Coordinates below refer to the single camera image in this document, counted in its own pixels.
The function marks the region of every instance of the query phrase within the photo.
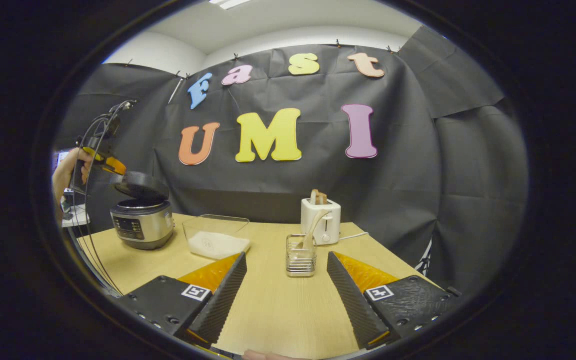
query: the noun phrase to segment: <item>rice cooker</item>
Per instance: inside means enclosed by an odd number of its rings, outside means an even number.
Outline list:
[[[175,227],[166,184],[136,171],[115,175],[110,184],[132,198],[110,209],[119,239],[131,248],[141,250],[166,245]]]

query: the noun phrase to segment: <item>wooden table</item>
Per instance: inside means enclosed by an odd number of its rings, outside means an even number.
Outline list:
[[[174,214],[175,234],[163,248],[153,251],[126,246],[114,228],[93,234],[98,257],[123,294],[157,276],[180,278],[214,262],[188,250],[182,223],[192,218]],[[248,227],[251,246],[246,255],[247,274],[214,345],[229,353],[243,354],[252,349],[316,360],[359,350],[344,305],[326,271],[329,251],[348,255],[396,278],[425,278],[369,235],[318,246],[315,275],[291,278],[286,275],[286,236],[300,233],[300,225],[250,223]],[[354,223],[341,224],[341,237],[362,232]],[[90,239],[86,241],[92,250]],[[82,248],[92,260],[89,249],[84,244]]]

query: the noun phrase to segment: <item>white ceiling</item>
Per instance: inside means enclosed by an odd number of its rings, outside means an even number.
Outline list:
[[[420,26],[374,0],[252,0],[229,10],[203,0],[148,31],[173,37],[209,55],[252,37],[294,28],[365,28],[410,38]]]

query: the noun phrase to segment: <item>blue letter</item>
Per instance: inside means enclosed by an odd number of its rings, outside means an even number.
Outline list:
[[[206,98],[205,91],[208,91],[208,79],[213,77],[213,73],[209,72],[206,73],[199,81],[195,82],[190,88],[188,89],[188,93],[190,94],[190,98],[192,99],[192,104],[190,105],[190,110],[197,107],[197,105],[201,104],[202,101]]]

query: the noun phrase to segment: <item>hand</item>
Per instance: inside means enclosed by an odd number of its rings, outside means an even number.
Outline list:
[[[242,358],[243,360],[306,360],[306,358],[281,356],[276,353],[260,353],[253,350],[246,350]]]
[[[73,170],[75,169],[77,160],[83,160],[85,162],[84,166],[81,167],[81,180],[84,184],[88,181],[92,156],[84,150],[73,148],[73,150],[66,155],[66,158],[59,163],[57,169],[52,174],[52,191],[54,192],[54,197],[57,199],[57,202],[62,198],[64,190],[71,184],[71,177],[73,177]]]

